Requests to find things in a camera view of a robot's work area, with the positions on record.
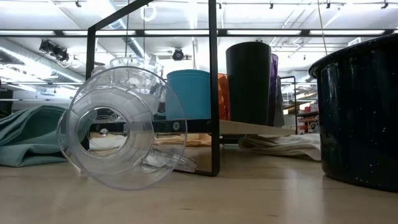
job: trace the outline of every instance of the track light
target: track light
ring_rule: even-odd
[[[53,45],[48,40],[42,40],[39,50],[44,54],[50,54],[60,62],[67,62],[69,60],[67,49],[62,49],[59,46]]]
[[[182,49],[175,49],[172,58],[175,61],[180,61],[184,59],[184,53],[182,52]]]

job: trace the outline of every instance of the black enamel pot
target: black enamel pot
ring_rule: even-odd
[[[398,34],[315,62],[323,171],[398,192]]]

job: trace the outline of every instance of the store shelf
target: store shelf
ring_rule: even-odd
[[[220,134],[266,134],[276,137],[295,134],[295,130],[220,120]]]
[[[91,125],[91,132],[107,129],[111,133],[120,133],[124,130],[125,123],[96,123]],[[154,121],[152,123],[156,133],[185,133],[184,120]],[[211,133],[210,119],[188,119],[188,133]],[[295,130],[276,128],[258,124],[247,124],[235,121],[220,120],[220,134],[265,134],[268,136],[287,136],[295,134]]]
[[[315,116],[318,115],[317,111],[312,111],[312,112],[308,112],[308,113],[302,113],[302,114],[298,114],[298,117],[307,117],[307,116]]]

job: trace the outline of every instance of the metal shelf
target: metal shelf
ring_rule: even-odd
[[[103,35],[96,35],[101,32],[101,29],[105,28],[109,24],[117,21],[118,19],[123,18],[124,16],[140,9],[141,7],[149,4],[152,0],[135,0],[134,2],[128,4],[122,9],[116,11],[112,15],[107,18],[99,21],[97,24],[91,26],[87,30],[87,59],[86,59],[86,80],[91,78],[91,72],[94,69],[94,59],[95,59],[95,40],[97,37],[106,37]],[[256,124],[246,124],[239,123],[233,121],[220,121],[218,117],[218,59],[217,59],[217,37],[242,37],[242,36],[280,36],[281,32],[262,32],[256,33],[253,35],[246,34],[232,34],[230,30],[227,29],[217,29],[217,2],[216,0],[209,0],[208,2],[208,27],[205,32],[201,32],[201,34],[194,34],[192,30],[190,30],[190,35],[185,34],[176,34],[173,32],[168,32],[163,34],[152,34],[148,33],[148,30],[135,30],[134,35],[121,35],[120,37],[176,37],[176,36],[188,36],[188,37],[208,37],[209,38],[209,50],[210,50],[210,100],[211,100],[211,119],[205,120],[188,120],[187,127],[189,133],[209,133],[211,134],[211,171],[204,170],[196,170],[194,174],[197,175],[205,175],[205,176],[217,176],[220,172],[220,134],[269,134],[269,135],[288,135],[294,134],[294,130],[268,127],[263,125]],[[65,33],[54,31],[55,35],[64,35],[62,37],[85,37],[84,35],[79,36],[66,36]],[[296,34],[293,36],[312,36],[310,30],[300,30],[295,32]],[[119,37],[118,35],[111,35],[109,37]],[[176,122],[183,121],[155,121],[153,126],[156,132],[160,133],[178,133],[185,132],[185,130],[180,130],[176,128],[176,126],[181,127],[181,125],[176,125]],[[115,128],[116,130],[120,130],[124,124],[117,124],[114,126],[109,126],[109,128]],[[92,126],[94,130],[99,131],[100,126]]]

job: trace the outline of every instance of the beige towel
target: beige towel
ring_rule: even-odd
[[[171,136],[171,137],[155,137],[155,145],[164,144],[183,144],[184,137]],[[211,146],[211,136],[208,134],[188,134],[187,136],[187,147],[200,147],[200,146]]]

